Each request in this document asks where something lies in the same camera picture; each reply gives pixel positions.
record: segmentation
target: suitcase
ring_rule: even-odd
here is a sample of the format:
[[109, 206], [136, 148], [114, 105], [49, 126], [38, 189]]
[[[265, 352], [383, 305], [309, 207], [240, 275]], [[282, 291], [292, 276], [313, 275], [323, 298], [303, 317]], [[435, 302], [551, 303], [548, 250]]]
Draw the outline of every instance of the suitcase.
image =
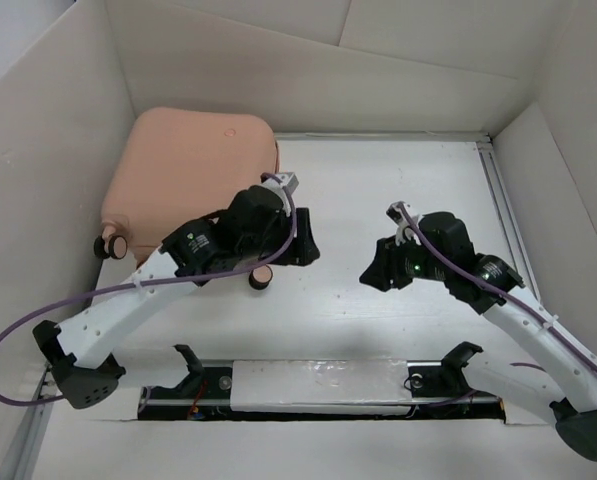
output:
[[130, 251], [140, 265], [180, 225], [227, 208], [278, 168], [274, 134], [258, 117], [149, 110], [136, 120], [109, 186], [94, 253], [120, 259]]

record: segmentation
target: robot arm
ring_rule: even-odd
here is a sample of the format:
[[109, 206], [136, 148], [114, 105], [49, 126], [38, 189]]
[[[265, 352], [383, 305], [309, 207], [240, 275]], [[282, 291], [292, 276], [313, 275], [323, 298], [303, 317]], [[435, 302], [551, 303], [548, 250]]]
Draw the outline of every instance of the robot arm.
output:
[[[54, 380], [74, 408], [91, 407], [113, 393], [126, 373], [113, 349], [172, 301], [212, 278], [228, 276], [269, 257], [289, 241], [282, 255], [269, 258], [271, 263], [304, 266], [320, 257], [308, 209], [292, 212], [285, 195], [284, 189], [292, 193], [297, 187], [296, 176], [285, 173], [276, 178], [282, 183], [268, 179], [239, 192], [226, 210], [179, 227], [123, 282], [128, 292], [60, 324], [45, 320], [34, 328]], [[293, 222], [295, 235], [289, 240]], [[195, 355], [186, 346], [176, 348], [187, 360], [190, 378], [195, 378], [191, 375], [199, 364]]]
[[[456, 347], [443, 364], [470, 388], [509, 400], [554, 425], [571, 448], [597, 461], [597, 357], [540, 305], [509, 265], [476, 253], [464, 223], [454, 215], [410, 215], [402, 203], [393, 204], [387, 214], [398, 225], [397, 233], [378, 241], [361, 283], [387, 291], [402, 289], [415, 278], [443, 282], [451, 295], [505, 331], [544, 371], [500, 364], [468, 343]], [[419, 244], [415, 236], [430, 245]]]

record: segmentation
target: pink object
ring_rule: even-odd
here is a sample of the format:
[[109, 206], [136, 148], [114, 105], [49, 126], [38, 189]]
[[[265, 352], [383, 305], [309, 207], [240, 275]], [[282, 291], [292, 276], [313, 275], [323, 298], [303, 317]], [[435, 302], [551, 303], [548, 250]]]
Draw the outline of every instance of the pink object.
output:
[[140, 264], [177, 227], [227, 208], [278, 167], [274, 134], [258, 117], [149, 110], [134, 124], [102, 206], [104, 250], [122, 258], [128, 249]]

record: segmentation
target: table surface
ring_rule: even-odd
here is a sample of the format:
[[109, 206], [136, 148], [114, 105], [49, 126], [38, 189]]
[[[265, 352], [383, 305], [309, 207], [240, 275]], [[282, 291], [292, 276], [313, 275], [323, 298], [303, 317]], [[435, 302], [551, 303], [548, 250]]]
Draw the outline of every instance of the table surface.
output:
[[[114, 353], [123, 366], [166, 375], [189, 344], [204, 359], [438, 359], [462, 341], [503, 361], [527, 356], [441, 284], [380, 293], [358, 283], [375, 242], [394, 233], [396, 200], [463, 219], [477, 251], [511, 261], [473, 143], [281, 140], [296, 171], [296, 204], [312, 212], [321, 259], [274, 267], [264, 292], [246, 278], [216, 281], [175, 302]], [[107, 261], [99, 286], [124, 280], [131, 259]], [[544, 426], [453, 422], [127, 422], [138, 390], [74, 411], [53, 408], [33, 478], [597, 478]]]

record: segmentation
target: wheel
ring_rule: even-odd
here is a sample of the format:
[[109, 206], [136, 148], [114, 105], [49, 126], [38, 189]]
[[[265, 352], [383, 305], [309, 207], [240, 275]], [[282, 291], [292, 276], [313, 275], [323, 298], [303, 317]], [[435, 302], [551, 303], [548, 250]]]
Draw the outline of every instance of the wheel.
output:
[[112, 235], [109, 237], [109, 256], [114, 260], [120, 260], [127, 255], [127, 240], [121, 235]]
[[94, 240], [94, 255], [101, 260], [109, 258], [109, 254], [105, 250], [105, 240], [102, 238], [102, 235], [97, 236], [96, 240]]
[[268, 265], [257, 268], [249, 274], [249, 285], [254, 290], [264, 290], [274, 278], [274, 271]]

